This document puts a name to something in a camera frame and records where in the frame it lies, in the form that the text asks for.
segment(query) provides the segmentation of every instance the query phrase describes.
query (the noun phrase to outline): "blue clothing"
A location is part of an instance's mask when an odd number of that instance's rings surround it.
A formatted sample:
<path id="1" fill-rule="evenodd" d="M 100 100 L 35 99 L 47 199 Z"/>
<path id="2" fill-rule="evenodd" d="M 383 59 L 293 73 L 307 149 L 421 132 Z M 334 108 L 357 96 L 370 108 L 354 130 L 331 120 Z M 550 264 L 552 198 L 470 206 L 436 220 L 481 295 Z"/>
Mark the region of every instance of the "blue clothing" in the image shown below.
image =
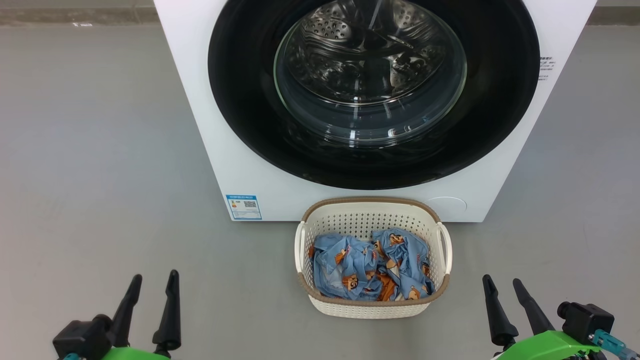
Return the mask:
<path id="1" fill-rule="evenodd" d="M 314 282 L 327 297 L 389 301 L 433 293 L 429 247 L 402 229 L 373 232 L 373 241 L 324 234 L 314 244 Z"/>

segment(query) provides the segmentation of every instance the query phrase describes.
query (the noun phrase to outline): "white handle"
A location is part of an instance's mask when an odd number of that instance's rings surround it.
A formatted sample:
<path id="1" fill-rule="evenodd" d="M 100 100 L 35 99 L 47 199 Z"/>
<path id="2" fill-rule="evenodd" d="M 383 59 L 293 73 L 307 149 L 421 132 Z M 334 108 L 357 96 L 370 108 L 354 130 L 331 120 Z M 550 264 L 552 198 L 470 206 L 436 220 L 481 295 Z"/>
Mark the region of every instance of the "white handle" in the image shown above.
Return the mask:
<path id="1" fill-rule="evenodd" d="M 449 236 L 449 231 L 447 227 L 443 225 L 443 223 L 439 222 L 436 225 L 438 228 L 436 229 L 436 236 L 438 237 L 438 241 L 442 242 L 442 237 L 440 234 L 444 234 L 444 249 L 447 253 L 447 259 L 445 260 L 445 274 L 451 274 L 451 265 L 453 265 L 453 246 L 451 245 L 451 237 Z"/>
<path id="2" fill-rule="evenodd" d="M 296 257 L 296 270 L 298 272 L 302 272 L 301 259 L 302 259 L 302 248 L 301 244 L 305 243 L 305 222 L 301 221 L 298 224 L 298 229 L 296 230 L 296 241 L 293 243 L 293 251 L 295 252 L 294 256 Z"/>

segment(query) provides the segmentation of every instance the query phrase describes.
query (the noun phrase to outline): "front-loading washing machine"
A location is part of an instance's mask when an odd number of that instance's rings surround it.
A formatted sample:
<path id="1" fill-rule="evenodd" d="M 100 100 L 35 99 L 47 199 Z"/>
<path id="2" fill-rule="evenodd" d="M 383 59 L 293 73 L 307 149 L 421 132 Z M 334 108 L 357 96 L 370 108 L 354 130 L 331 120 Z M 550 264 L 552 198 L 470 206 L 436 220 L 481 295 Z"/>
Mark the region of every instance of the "front-loading washing machine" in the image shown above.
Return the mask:
<path id="1" fill-rule="evenodd" d="M 231 218 L 271 221 L 362 195 L 483 221 L 594 5 L 156 0 Z"/>

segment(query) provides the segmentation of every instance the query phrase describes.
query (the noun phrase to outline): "floor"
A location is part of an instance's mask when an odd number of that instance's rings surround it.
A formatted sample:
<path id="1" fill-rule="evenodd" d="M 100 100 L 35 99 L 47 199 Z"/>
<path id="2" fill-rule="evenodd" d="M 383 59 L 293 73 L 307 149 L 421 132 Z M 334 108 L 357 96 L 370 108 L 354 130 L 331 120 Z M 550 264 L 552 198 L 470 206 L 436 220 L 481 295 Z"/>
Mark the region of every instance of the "floor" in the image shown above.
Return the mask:
<path id="1" fill-rule="evenodd" d="M 640 27 L 585 29 L 486 221 L 449 226 L 444 296 L 384 321 L 313 308 L 295 224 L 228 219 L 160 27 L 8 28 L 0 49 L 5 358 L 54 358 L 56 333 L 112 315 L 138 272 L 131 343 L 152 350 L 172 268 L 177 360 L 488 359 L 486 273 L 520 338 L 514 277 L 556 327 L 562 301 L 592 302 L 640 349 Z"/>

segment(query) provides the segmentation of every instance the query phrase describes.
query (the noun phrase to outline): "brown basket rim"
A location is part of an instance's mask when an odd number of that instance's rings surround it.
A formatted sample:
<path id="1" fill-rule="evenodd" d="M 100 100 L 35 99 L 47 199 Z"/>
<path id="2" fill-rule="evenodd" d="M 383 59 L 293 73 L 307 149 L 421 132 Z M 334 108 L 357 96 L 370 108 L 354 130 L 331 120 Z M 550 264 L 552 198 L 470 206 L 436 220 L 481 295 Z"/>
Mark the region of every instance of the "brown basket rim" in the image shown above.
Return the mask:
<path id="1" fill-rule="evenodd" d="M 305 212 L 304 216 L 302 216 L 302 221 L 307 222 L 307 219 L 309 219 L 309 216 L 311 215 L 311 213 L 313 213 L 316 209 L 320 208 L 321 206 L 332 205 L 332 204 L 345 204 L 349 202 L 390 202 L 393 204 L 406 204 L 406 205 L 417 206 L 418 208 L 421 208 L 427 213 L 429 213 L 429 215 L 431 215 L 433 219 L 436 220 L 436 222 L 440 222 L 440 218 L 438 217 L 436 212 L 433 211 L 433 209 L 431 209 L 429 206 L 419 201 L 411 200 L 411 199 L 402 199 L 398 197 L 382 197 L 382 196 L 338 197 L 335 199 L 322 200 L 311 205 L 311 207 L 307 210 L 307 212 Z M 403 300 L 403 301 L 355 301 L 355 300 L 346 300 L 346 299 L 335 299 L 331 297 L 326 297 L 320 294 L 320 291 L 318 291 L 317 289 L 309 286 L 309 284 L 307 284 L 305 280 L 304 274 L 302 274 L 301 272 L 298 273 L 298 281 L 300 282 L 300 285 L 305 289 L 305 291 L 309 296 L 313 297 L 314 299 L 320 302 L 325 302 L 328 304 L 336 304 L 336 305 L 345 305 L 345 306 L 393 307 L 393 306 L 414 306 L 414 305 L 429 304 L 430 302 L 440 297 L 442 293 L 444 293 L 444 291 L 447 289 L 447 287 L 449 286 L 449 274 L 444 275 L 444 278 L 442 279 L 442 284 L 430 296 L 424 299 Z"/>

